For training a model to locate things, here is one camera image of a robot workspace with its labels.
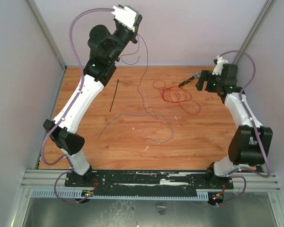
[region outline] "robotic arm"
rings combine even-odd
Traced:
[[[48,133],[60,119],[59,126],[50,135],[51,140],[61,151],[67,155],[73,166],[74,172],[84,176],[87,171],[91,171],[91,166],[87,162],[83,145],[84,138],[76,133],[78,125],[95,97],[102,91],[111,79],[116,70],[115,61],[119,61],[119,55],[132,41],[137,43],[136,36],[142,16],[139,12],[129,6],[114,6],[116,30],[110,34],[104,25],[97,25],[92,28],[89,34],[88,45],[90,47],[89,61],[84,68],[84,85],[79,82],[77,89],[71,98],[53,119],[46,120],[43,124]]]
[[[237,86],[238,66],[229,64],[220,56],[214,63],[216,67],[213,71],[201,72],[196,84],[197,90],[202,91],[203,84],[207,81],[205,90],[215,92],[221,97],[235,121],[237,131],[229,145],[228,155],[221,161],[212,163],[207,169],[208,180],[215,176],[228,177],[230,173],[265,163],[252,121],[257,128],[266,156],[273,135],[271,128],[264,127],[255,118],[244,92],[240,92],[242,88]]]

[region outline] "wooden floor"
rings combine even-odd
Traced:
[[[145,67],[118,67],[109,84],[96,97],[84,115],[77,133],[85,138],[84,153],[87,161],[95,169],[205,169],[210,163],[227,155],[229,143],[236,127],[228,109],[216,93],[197,91],[196,80],[185,89],[193,95],[193,100],[201,106],[197,115],[185,113],[179,104],[164,102],[152,84],[161,79],[167,87],[177,86],[190,78],[196,71],[211,70],[210,67],[149,67],[142,79],[139,91],[144,97],[144,107],[148,111],[160,111],[173,128],[172,139],[166,143],[156,143],[147,138],[165,141],[172,131],[163,117],[158,120],[150,115],[121,116],[122,113],[145,114],[142,98],[137,86]],[[80,79],[77,68],[68,68],[59,95],[55,115],[70,98]],[[119,79],[118,90],[112,111],[109,112]],[[198,107],[194,102],[182,103],[186,111],[194,113]],[[62,152],[52,141],[45,147],[47,161],[55,161]],[[68,168],[65,159],[55,166],[39,168]]]

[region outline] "white wall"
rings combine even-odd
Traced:
[[[26,168],[33,168],[62,79],[25,0],[0,0],[0,227],[7,226]]]
[[[131,5],[143,20],[139,33],[145,39],[152,65],[209,65],[216,55],[239,49],[265,0],[35,0],[67,65],[77,65],[69,45],[69,26],[81,12],[93,8]],[[74,28],[74,42],[82,64],[88,61],[89,32],[104,24],[113,32],[108,12],[85,16]],[[125,53],[137,46],[128,45]],[[136,58],[125,57],[129,62]],[[145,64],[143,57],[139,64]]]
[[[274,135],[268,159],[284,191],[284,0],[278,0],[248,48],[257,73],[247,89],[247,99],[254,114]],[[239,63],[240,85],[252,73],[248,59]]]

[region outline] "tangled red wire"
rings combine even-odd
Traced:
[[[164,86],[163,87],[155,87],[154,84],[157,81],[162,81],[164,83]],[[177,86],[166,87],[165,81],[163,81],[161,79],[155,80],[153,82],[152,86],[160,92],[163,101],[169,102],[169,103],[179,103],[180,107],[185,111],[185,113],[190,114],[190,115],[195,115],[195,114],[198,114],[201,111],[200,104],[198,104],[196,101],[192,100],[192,95],[188,91],[186,91],[184,88],[177,87]],[[183,108],[183,106],[181,105],[182,102],[189,102],[189,101],[194,102],[199,106],[199,110],[196,113],[187,112]]]

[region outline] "gray wire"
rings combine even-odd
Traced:
[[[136,54],[138,51],[139,51],[139,49],[140,49],[140,41],[139,41],[139,36],[137,35],[137,41],[138,41],[138,49],[136,50],[136,52],[134,52],[134,53],[127,53],[127,54],[123,54],[123,55],[121,55],[121,61],[124,63],[124,64],[126,64],[126,65],[135,65],[135,64],[137,64],[138,63],[138,61],[140,60],[140,55],[139,55],[139,57],[138,57],[138,60],[135,62],[135,63],[127,63],[127,62],[125,62],[124,60],[123,60],[123,57],[124,56],[129,56],[129,55],[134,55],[134,54]]]
[[[173,128],[170,126],[170,124],[169,124],[167,118],[166,118],[161,112],[159,112],[159,111],[153,110],[153,111],[150,111],[149,113],[158,113],[158,114],[160,114],[160,115],[163,117],[163,119],[166,121],[166,124],[167,124],[167,125],[169,126],[169,128],[171,129],[171,136],[170,136],[170,138],[169,138],[168,140],[165,140],[165,141],[157,141],[157,140],[154,140],[154,139],[151,139],[151,138],[146,138],[145,140],[152,140],[152,141],[154,141],[154,142],[156,142],[156,143],[166,143],[166,142],[170,141],[170,140],[172,139],[172,137],[174,136],[174,130],[173,130]],[[109,123],[107,123],[107,125],[104,127],[104,129],[100,132],[100,134],[99,134],[99,136],[98,136],[98,139],[100,139],[102,133],[105,131],[105,129],[107,128],[107,126],[108,126],[110,123],[113,123],[115,120],[117,120],[117,119],[118,119],[119,117],[121,117],[122,115],[135,116],[135,117],[144,117],[144,116],[147,116],[149,113],[146,113],[146,114],[133,114],[133,113],[128,113],[128,114],[127,114],[127,113],[122,113],[122,114],[119,114],[115,119],[113,119],[112,121],[110,121]]]
[[[243,181],[244,181],[243,190],[242,190],[241,193],[240,193],[238,196],[236,196],[235,198],[233,198],[233,199],[231,199],[231,200],[228,200],[228,201],[225,201],[225,202],[222,202],[222,203],[220,203],[220,204],[217,204],[216,207],[219,207],[219,206],[221,206],[221,205],[225,205],[225,204],[227,204],[227,203],[230,203],[230,202],[233,202],[233,201],[237,200],[238,198],[240,198],[240,197],[244,194],[244,192],[245,192],[245,190],[246,190],[247,182],[246,182],[245,177],[243,177],[243,176],[237,176],[237,175],[236,175],[236,176],[230,176],[230,178],[242,178]]]
[[[76,202],[67,202],[65,201],[64,199],[62,199],[59,195],[58,195],[58,192],[57,192],[57,184],[58,184],[58,181],[60,180],[60,178],[64,175],[64,174],[71,174],[73,172],[73,168],[70,170],[70,171],[65,171],[63,173],[61,173],[58,178],[56,179],[55,181],[55,184],[53,186],[53,192],[55,194],[55,196],[57,197],[57,199],[59,199],[61,202],[65,203],[65,204],[68,204],[68,205],[76,205],[84,200],[86,200],[87,198],[90,198],[90,197],[93,197],[94,196],[94,193],[92,193],[91,195],[89,196],[86,196],[84,197],[83,199],[79,200],[79,201],[76,201]]]
[[[102,133],[105,131],[105,129],[107,128],[107,126],[110,124],[110,123],[112,123],[112,122],[114,122],[115,120],[117,120],[120,116],[122,116],[122,115],[130,115],[130,116],[146,116],[146,115],[150,115],[150,116],[152,116],[154,119],[159,119],[159,117],[157,117],[157,115],[156,115],[156,113],[157,114],[159,114],[159,115],[161,115],[162,117],[163,117],[163,119],[166,121],[166,124],[170,127],[170,129],[171,129],[171,132],[172,132],[172,134],[171,134],[171,137],[168,139],[168,140],[165,140],[165,141],[157,141],[157,140],[153,140],[153,139],[151,139],[151,138],[147,138],[146,140],[152,140],[152,141],[154,141],[154,142],[156,142],[156,143],[166,143],[166,142],[168,142],[168,141],[170,141],[171,139],[172,139],[172,137],[173,137],[173,135],[174,135],[174,130],[173,130],[173,128],[171,127],[171,125],[169,124],[169,122],[168,122],[168,120],[167,120],[167,118],[164,116],[164,114],[162,114],[161,112],[159,112],[159,111],[150,111],[150,112],[148,112],[147,111],[147,109],[145,108],[145,106],[144,106],[144,97],[143,97],[143,95],[142,95],[142,93],[139,91],[139,87],[141,86],[141,83],[142,83],[142,79],[143,79],[143,77],[145,76],[145,74],[146,74],[146,72],[147,72],[147,69],[148,69],[148,48],[147,48],[147,44],[146,44],[146,42],[145,42],[145,40],[143,39],[143,37],[141,36],[141,35],[139,35],[139,34],[137,34],[141,39],[142,39],[142,41],[144,42],[144,45],[145,45],[145,48],[146,48],[146,68],[145,68],[145,71],[144,71],[144,73],[143,73],[143,75],[140,77],[140,83],[139,83],[139,85],[138,85],[138,87],[137,87],[137,91],[138,91],[138,93],[140,94],[140,96],[141,96],[141,98],[142,98],[142,105],[143,105],[143,108],[144,108],[144,110],[145,110],[145,112],[147,113],[147,114],[133,114],[133,113],[122,113],[122,114],[120,114],[120,115],[118,115],[114,120],[112,120],[112,121],[110,121],[109,123],[107,123],[107,125],[104,127],[104,129],[101,131],[101,133],[99,134],[99,136],[98,136],[98,139],[100,139],[100,137],[101,137],[101,135],[102,135]]]
[[[252,76],[251,76],[250,80],[248,81],[248,83],[247,83],[247,84],[241,89],[241,91],[239,92],[239,96],[240,96],[241,103],[242,103],[242,105],[243,105],[245,111],[247,112],[247,115],[248,115],[249,118],[251,119],[250,122],[251,122],[251,124],[252,124],[252,126],[253,126],[253,129],[254,129],[254,132],[255,132],[255,135],[256,135],[256,138],[257,138],[259,147],[260,147],[260,149],[261,149],[261,153],[262,153],[262,155],[263,155],[263,158],[264,158],[264,161],[265,161],[265,164],[266,164],[266,167],[267,167],[267,174],[261,174],[261,173],[255,171],[255,170],[253,170],[253,169],[251,169],[251,168],[247,168],[247,167],[241,167],[241,169],[248,170],[248,171],[253,172],[253,173],[255,173],[255,174],[257,174],[257,175],[259,175],[259,176],[261,176],[261,177],[269,177],[269,176],[271,175],[271,170],[270,170],[270,167],[269,167],[268,159],[267,159],[267,156],[266,156],[266,153],[265,153],[265,150],[264,150],[264,147],[263,147],[263,144],[262,144],[262,141],[261,141],[259,132],[257,131],[256,123],[255,123],[255,121],[253,120],[252,114],[251,114],[251,112],[249,111],[249,109],[247,108],[247,105],[243,102],[243,97],[242,97],[242,93],[243,93],[244,89],[246,89],[246,88],[251,84],[251,82],[253,81],[253,79],[255,78],[255,74],[256,74],[256,64],[255,64],[255,61],[252,59],[252,57],[251,57],[248,53],[243,52],[243,51],[237,51],[237,50],[227,51],[227,52],[224,52],[224,53],[220,54],[219,56],[222,57],[222,56],[224,56],[224,55],[226,55],[226,54],[228,54],[228,53],[234,53],[234,52],[235,52],[235,53],[241,53],[241,54],[246,55],[246,56],[250,59],[250,61],[251,61],[251,63],[252,63],[252,66],[253,66],[253,73],[252,73]],[[234,173],[234,172],[236,172],[236,171],[238,171],[238,169],[235,169],[235,170],[229,172],[228,175],[230,175],[230,174],[232,174],[232,173]],[[242,178],[243,181],[244,181],[244,187],[243,187],[242,192],[241,192],[236,198],[234,198],[234,199],[232,199],[232,200],[229,200],[229,201],[226,201],[226,202],[223,202],[223,203],[221,203],[222,205],[224,205],[224,204],[226,204],[226,203],[229,203],[229,202],[232,202],[232,201],[238,199],[239,197],[241,197],[241,196],[243,195],[243,193],[245,192],[245,189],[246,189],[246,184],[247,184],[247,183],[246,183],[246,179],[245,179],[243,176],[230,176],[230,177],[231,177],[231,178]]]

